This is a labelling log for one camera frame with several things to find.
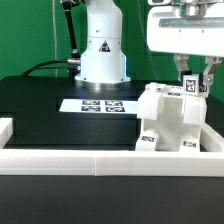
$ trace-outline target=white block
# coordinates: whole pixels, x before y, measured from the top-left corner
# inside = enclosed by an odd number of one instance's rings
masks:
[[[203,125],[207,105],[204,97],[185,96],[184,100],[184,124]]]
[[[183,136],[180,139],[180,152],[200,152],[199,139]]]
[[[156,151],[159,134],[154,132],[142,134],[136,143],[135,151]]]
[[[138,118],[157,120],[163,106],[162,90],[164,87],[165,85],[157,83],[147,85],[146,90],[138,99]]]
[[[186,95],[198,96],[199,94],[199,76],[185,75],[183,87]]]
[[[0,119],[0,149],[4,148],[5,144],[12,136],[12,118],[1,118]]]

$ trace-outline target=black table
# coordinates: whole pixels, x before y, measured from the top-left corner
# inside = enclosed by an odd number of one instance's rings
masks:
[[[58,107],[63,98],[136,100],[142,84],[102,95],[66,78],[8,77],[0,81],[0,115],[13,116],[15,134],[6,148],[133,150],[136,115],[62,114]],[[213,97],[208,104],[208,122],[223,133],[223,104]],[[223,178],[0,176],[0,223],[221,224],[223,189]]]

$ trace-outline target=warning label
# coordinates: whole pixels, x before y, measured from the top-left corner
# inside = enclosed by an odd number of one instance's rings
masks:
[[[100,51],[100,52],[110,52],[110,48],[109,48],[109,46],[108,46],[108,44],[107,44],[106,41],[104,41],[104,43],[103,43],[103,45],[101,46],[101,48],[100,48],[99,51]]]

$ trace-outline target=white mount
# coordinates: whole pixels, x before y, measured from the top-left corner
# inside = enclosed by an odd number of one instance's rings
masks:
[[[86,0],[87,49],[81,56],[78,85],[116,89],[129,85],[126,56],[121,51],[122,12],[113,0]]]

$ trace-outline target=label sticker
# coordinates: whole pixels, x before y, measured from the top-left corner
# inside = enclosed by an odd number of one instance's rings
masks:
[[[181,86],[171,86],[171,89],[182,89],[183,87]]]
[[[199,86],[199,92],[200,93],[206,93],[208,91],[208,87],[206,85],[200,85]]]
[[[186,92],[191,92],[191,93],[196,92],[196,80],[186,79]]]
[[[85,111],[85,112],[100,112],[101,109],[98,106],[82,106],[81,111]]]
[[[191,147],[191,148],[196,148],[196,143],[194,143],[194,142],[184,141],[183,145],[187,146],[187,147]]]
[[[101,48],[100,48],[99,51],[100,51],[100,52],[110,52],[110,48],[109,48],[109,46],[108,46],[108,44],[107,44],[107,41],[104,41],[104,43],[103,43],[103,45],[101,46]]]
[[[149,136],[143,136],[142,137],[142,140],[143,141],[147,141],[147,142],[154,142],[155,141],[155,138],[149,137]]]
[[[113,113],[124,113],[125,112],[125,109],[124,107],[106,107],[106,112],[113,112]]]
[[[107,100],[107,101],[105,101],[105,104],[106,104],[106,106],[120,106],[120,107],[123,107],[123,103],[122,103],[122,101],[113,101],[113,100]]]
[[[181,96],[180,93],[167,93],[168,96]]]
[[[82,105],[100,105],[99,100],[83,100]]]

